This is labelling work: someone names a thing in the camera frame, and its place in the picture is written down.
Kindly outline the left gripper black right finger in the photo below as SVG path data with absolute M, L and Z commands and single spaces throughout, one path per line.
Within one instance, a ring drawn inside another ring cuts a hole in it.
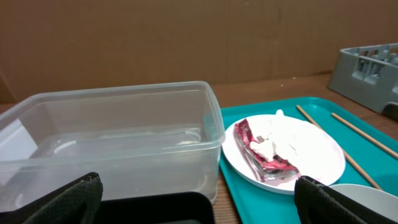
M 304 224 L 397 224 L 306 175 L 295 182 L 294 203 Z

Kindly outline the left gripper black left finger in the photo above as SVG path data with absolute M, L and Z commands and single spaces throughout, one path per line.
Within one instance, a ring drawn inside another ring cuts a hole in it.
M 1 224 L 93 223 L 103 184 L 96 172 L 60 187 L 17 210 L 1 213 Z

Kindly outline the red snack wrapper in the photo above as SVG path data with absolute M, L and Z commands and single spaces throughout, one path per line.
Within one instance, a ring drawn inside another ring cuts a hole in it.
M 270 134 L 266 134 L 265 138 L 255 136 L 247 119 L 234 125 L 233 137 L 258 181 L 285 180 L 298 174 L 295 166 L 276 153 Z

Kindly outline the white napkin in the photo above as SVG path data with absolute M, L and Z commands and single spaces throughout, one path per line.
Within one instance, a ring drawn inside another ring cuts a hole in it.
M 282 110 L 277 110 L 270 120 L 249 118 L 248 123 L 254 136 L 249 147 L 254 152 L 267 162 L 274 162 L 279 156 L 298 170 L 315 165 L 327 143 L 323 133 L 307 130 L 301 121 L 292 122 Z

